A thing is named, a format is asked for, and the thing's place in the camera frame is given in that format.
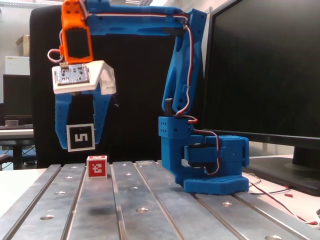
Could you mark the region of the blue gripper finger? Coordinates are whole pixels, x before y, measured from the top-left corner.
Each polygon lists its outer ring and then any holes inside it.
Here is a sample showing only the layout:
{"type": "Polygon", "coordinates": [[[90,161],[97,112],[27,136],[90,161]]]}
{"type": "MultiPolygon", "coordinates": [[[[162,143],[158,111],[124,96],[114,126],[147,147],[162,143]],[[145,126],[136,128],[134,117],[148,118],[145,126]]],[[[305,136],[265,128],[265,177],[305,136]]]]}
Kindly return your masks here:
{"type": "Polygon", "coordinates": [[[55,132],[62,149],[68,148],[67,143],[67,123],[69,115],[69,107],[72,102],[70,93],[62,93],[55,95],[55,132]]]}
{"type": "Polygon", "coordinates": [[[101,94],[101,86],[97,85],[96,89],[92,92],[93,96],[93,120],[94,120],[94,141],[99,144],[104,129],[104,124],[111,100],[111,95],[101,94]]]}

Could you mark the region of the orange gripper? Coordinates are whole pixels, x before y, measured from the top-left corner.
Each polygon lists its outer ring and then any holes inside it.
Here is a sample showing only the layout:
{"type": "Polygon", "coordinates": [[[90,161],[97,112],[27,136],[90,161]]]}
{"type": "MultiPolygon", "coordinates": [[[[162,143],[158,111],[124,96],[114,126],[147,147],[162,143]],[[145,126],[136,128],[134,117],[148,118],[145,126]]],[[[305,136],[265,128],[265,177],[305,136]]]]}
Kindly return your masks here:
{"type": "Polygon", "coordinates": [[[67,63],[89,63],[94,59],[87,16],[82,0],[62,2],[59,52],[67,63]]]}

